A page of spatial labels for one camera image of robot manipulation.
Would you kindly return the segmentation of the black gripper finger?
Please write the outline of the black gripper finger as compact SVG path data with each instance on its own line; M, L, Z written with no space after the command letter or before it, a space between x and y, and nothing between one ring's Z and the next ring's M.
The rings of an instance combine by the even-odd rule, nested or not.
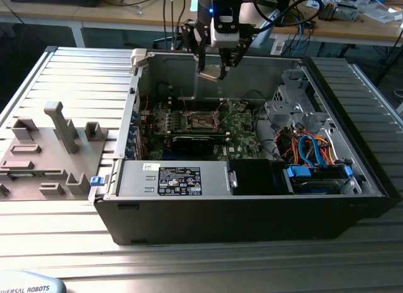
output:
M198 20L185 21L180 26L184 46L188 53L193 54L198 62L196 71L201 72L205 68L205 54L208 45L208 26Z
M253 38L250 33L220 33L219 54L221 58L219 79L223 80L231 67L237 67L246 54Z

